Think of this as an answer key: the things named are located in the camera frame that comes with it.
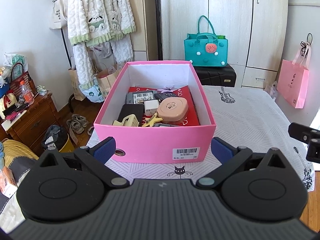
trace white wall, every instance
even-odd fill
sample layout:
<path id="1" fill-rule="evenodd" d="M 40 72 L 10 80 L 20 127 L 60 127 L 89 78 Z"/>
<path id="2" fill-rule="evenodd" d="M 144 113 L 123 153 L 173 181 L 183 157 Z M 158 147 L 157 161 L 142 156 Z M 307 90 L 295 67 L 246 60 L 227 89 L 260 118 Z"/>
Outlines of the white wall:
<path id="1" fill-rule="evenodd" d="M 35 85 L 52 90 L 60 110 L 73 90 L 61 32 L 48 27 L 52 6 L 52 0 L 0 0 L 0 65 L 5 53 L 25 55 Z"/>
<path id="2" fill-rule="evenodd" d="M 289 0 L 290 3 L 320 3 L 320 0 Z M 312 33 L 312 57 L 309 65 L 308 92 L 303 109 L 294 109 L 282 96 L 276 103 L 290 122 L 310 126 L 320 107 L 320 7 L 289 6 L 287 31 L 282 58 L 293 60 L 300 41 Z"/>

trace small cardboard box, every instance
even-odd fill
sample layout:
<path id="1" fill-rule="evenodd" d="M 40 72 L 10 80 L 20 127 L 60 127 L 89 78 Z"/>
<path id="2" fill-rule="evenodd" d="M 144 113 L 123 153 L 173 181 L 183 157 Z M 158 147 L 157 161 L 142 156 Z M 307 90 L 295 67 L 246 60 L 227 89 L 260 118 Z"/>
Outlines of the small cardboard box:
<path id="1" fill-rule="evenodd" d="M 18 187 L 14 180 L 12 171 L 4 166 L 0 171 L 0 190 L 7 198 L 11 198 L 17 191 Z"/>
<path id="2" fill-rule="evenodd" d="M 180 88 L 188 86 L 199 126 L 112 126 L 126 102 L 129 87 Z M 131 163 L 186 163 L 203 161 L 216 124 L 196 72 L 188 61 L 128 62 L 105 100 L 94 127 L 100 140 L 112 136 L 124 156 L 113 159 Z"/>

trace tote bag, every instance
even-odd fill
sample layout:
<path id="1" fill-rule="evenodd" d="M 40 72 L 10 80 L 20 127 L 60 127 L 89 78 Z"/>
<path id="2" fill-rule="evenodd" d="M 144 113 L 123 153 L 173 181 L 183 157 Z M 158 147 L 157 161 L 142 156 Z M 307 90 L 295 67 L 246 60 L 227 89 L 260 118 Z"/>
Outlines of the tote bag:
<path id="1" fill-rule="evenodd" d="M 212 33 L 200 33 L 202 18 L 208 21 Z M 202 15 L 198 20 L 198 33 L 188 33 L 184 40 L 184 53 L 193 66 L 224 67 L 228 62 L 228 40 L 223 35 L 216 35 L 209 19 Z"/>
<path id="2" fill-rule="evenodd" d="M 307 95 L 311 47 L 307 42 L 306 44 L 305 56 L 302 57 L 300 50 L 298 50 L 293 61 L 283 60 L 279 75 L 277 89 L 294 108 L 303 108 Z"/>
<path id="3" fill-rule="evenodd" d="M 51 21 L 49 28 L 51 30 L 61 29 L 67 26 L 68 0 L 56 0 L 53 3 Z"/>

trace guitar print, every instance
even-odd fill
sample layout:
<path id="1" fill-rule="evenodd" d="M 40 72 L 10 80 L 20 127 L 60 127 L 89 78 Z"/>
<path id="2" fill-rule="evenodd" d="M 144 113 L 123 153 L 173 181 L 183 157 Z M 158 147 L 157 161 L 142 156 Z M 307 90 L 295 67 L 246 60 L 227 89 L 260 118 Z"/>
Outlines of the guitar print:
<path id="1" fill-rule="evenodd" d="M 219 94 L 221 95 L 221 101 L 227 103 L 227 104 L 233 104 L 235 102 L 235 99 L 233 97 L 230 96 L 229 93 L 226 93 L 224 91 L 224 87 L 221 87 L 221 91 L 218 91 Z"/>
<path id="2" fill-rule="evenodd" d="M 304 186 L 309 189 L 312 185 L 312 178 L 311 178 L 311 169 L 310 167 L 307 168 L 307 166 L 305 165 L 303 159 L 301 158 L 301 155 L 298 151 L 298 148 L 297 147 L 293 147 L 294 151 L 298 154 L 302 164 L 303 164 L 303 167 L 304 167 L 304 178 L 302 180 L 302 183 L 304 184 Z"/>

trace teal felt bag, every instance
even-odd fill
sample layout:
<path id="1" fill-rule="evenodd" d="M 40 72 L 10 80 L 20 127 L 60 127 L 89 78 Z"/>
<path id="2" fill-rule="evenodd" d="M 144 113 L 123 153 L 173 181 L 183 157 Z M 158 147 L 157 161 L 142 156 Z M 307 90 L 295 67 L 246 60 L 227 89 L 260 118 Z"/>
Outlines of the teal felt bag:
<path id="1" fill-rule="evenodd" d="M 200 33 L 200 20 L 204 17 L 213 33 Z M 216 35 L 209 19 L 202 15 L 198 20 L 198 33 L 187 34 L 184 40 L 185 59 L 193 66 L 224 67 L 228 62 L 228 40 Z"/>

